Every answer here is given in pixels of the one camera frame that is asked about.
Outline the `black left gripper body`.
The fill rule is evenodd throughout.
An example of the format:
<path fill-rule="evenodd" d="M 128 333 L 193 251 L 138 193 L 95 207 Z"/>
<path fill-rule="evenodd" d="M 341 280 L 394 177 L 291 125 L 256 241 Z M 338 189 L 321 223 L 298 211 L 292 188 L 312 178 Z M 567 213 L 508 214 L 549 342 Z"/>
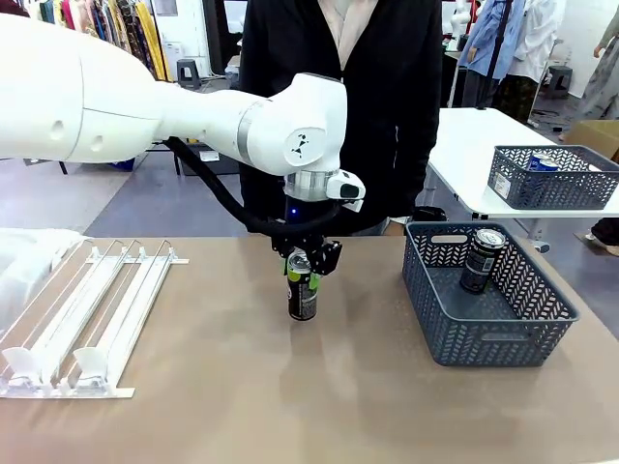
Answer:
<path fill-rule="evenodd" d="M 334 202 L 331 200 L 305 202 L 290 196 L 285 197 L 284 225 L 309 224 L 310 231 L 296 235 L 277 236 L 271 239 L 272 249 L 296 249 L 303 251 L 308 258 L 308 252 L 327 242 L 325 237 L 334 221 Z"/>

